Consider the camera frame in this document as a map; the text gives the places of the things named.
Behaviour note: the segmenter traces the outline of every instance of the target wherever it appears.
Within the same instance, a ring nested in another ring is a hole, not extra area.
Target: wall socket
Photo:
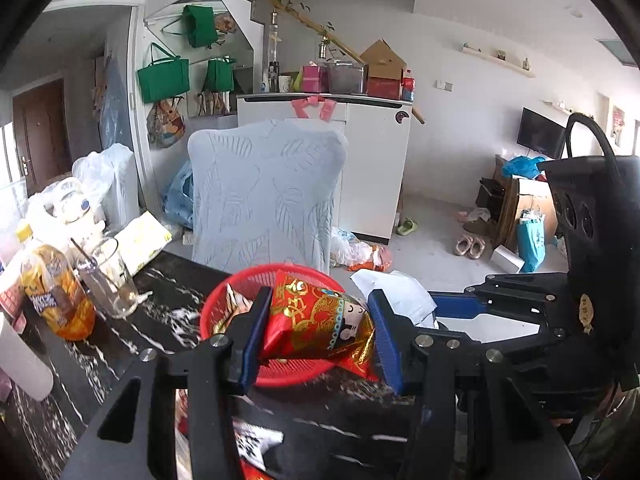
[[[440,90],[446,90],[447,92],[453,92],[453,83],[436,79],[436,88]]]

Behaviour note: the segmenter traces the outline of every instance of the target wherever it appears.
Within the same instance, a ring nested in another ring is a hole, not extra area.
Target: gold sticker
[[[584,333],[590,334],[593,330],[593,326],[591,326],[591,321],[593,320],[593,303],[591,303],[591,299],[583,294],[580,297],[580,322],[584,327]]]

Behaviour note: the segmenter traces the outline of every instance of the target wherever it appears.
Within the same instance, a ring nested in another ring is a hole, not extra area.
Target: green bag
[[[161,32],[164,32],[169,25],[173,25],[180,20],[184,23],[185,32],[167,32],[167,34],[186,36],[187,41],[189,41],[189,44],[193,48],[200,46],[211,47],[211,45],[218,40],[218,32],[216,30],[212,7],[196,5],[184,6],[182,16],[171,23],[167,23],[161,29]]]
[[[210,92],[232,92],[234,90],[234,72],[231,66],[235,59],[217,57],[207,63],[207,76],[204,79],[203,90]]]
[[[154,60],[154,47],[168,57]],[[140,93],[145,103],[155,103],[189,91],[189,60],[172,56],[157,43],[152,43],[151,64],[138,70]]]

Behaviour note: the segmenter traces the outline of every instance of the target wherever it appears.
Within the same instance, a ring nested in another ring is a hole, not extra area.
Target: light blue chair cover
[[[343,134],[310,119],[195,132],[194,261],[230,273],[275,262],[328,272],[346,145]]]

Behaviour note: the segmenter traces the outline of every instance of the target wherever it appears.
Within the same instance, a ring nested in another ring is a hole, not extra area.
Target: tabletop
[[[200,309],[225,277],[163,251],[134,278],[141,294],[152,292],[146,301],[126,320],[98,313],[94,332],[81,342],[57,337],[26,309],[23,338],[51,368],[54,386],[43,402],[16,386],[5,424],[43,479],[60,476],[134,355],[145,348],[172,353],[197,345]],[[264,455],[274,480],[394,478],[414,414],[412,397],[397,397],[382,382],[338,368],[297,386],[252,388],[231,405],[234,416],[283,432],[283,443]]]

